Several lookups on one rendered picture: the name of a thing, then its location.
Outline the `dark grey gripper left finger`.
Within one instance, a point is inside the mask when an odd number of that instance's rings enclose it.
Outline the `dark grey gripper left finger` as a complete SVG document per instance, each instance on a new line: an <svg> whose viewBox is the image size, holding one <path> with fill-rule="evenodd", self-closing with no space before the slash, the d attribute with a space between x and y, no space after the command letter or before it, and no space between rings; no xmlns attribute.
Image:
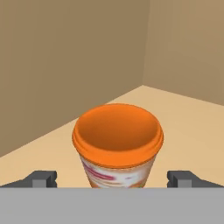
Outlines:
<svg viewBox="0 0 224 224"><path fill-rule="evenodd" d="M24 179L3 185L3 187L19 188L47 188L56 187L56 171L34 171Z"/></svg>

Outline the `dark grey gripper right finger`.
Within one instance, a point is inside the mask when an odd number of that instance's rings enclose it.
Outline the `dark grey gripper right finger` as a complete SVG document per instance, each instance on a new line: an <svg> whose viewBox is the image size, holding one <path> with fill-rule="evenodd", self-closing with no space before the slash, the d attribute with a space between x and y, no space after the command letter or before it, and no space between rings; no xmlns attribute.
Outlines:
<svg viewBox="0 0 224 224"><path fill-rule="evenodd" d="M221 187L221 185L201 179L191 171L168 171L168 187L176 188L203 188L203 187Z"/></svg>

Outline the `orange-lidded jam jar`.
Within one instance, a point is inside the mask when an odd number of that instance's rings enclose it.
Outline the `orange-lidded jam jar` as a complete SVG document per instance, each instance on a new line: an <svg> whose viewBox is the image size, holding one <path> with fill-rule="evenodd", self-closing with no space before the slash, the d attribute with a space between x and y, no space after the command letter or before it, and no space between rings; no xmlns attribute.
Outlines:
<svg viewBox="0 0 224 224"><path fill-rule="evenodd" d="M93 188L145 186L163 142L158 119L129 104L92 108L73 129L73 145Z"/></svg>

